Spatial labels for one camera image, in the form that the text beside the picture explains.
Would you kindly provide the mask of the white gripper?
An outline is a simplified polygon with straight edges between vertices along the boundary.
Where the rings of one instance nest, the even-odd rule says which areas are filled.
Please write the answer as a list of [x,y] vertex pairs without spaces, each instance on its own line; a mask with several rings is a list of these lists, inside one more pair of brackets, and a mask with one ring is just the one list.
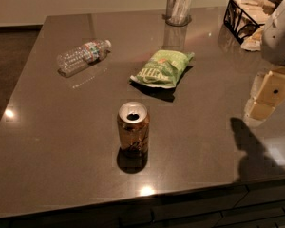
[[[262,58],[274,65],[285,66],[285,0],[265,23],[261,37]],[[258,73],[250,98],[244,107],[244,122],[260,126],[285,101],[285,67]]]

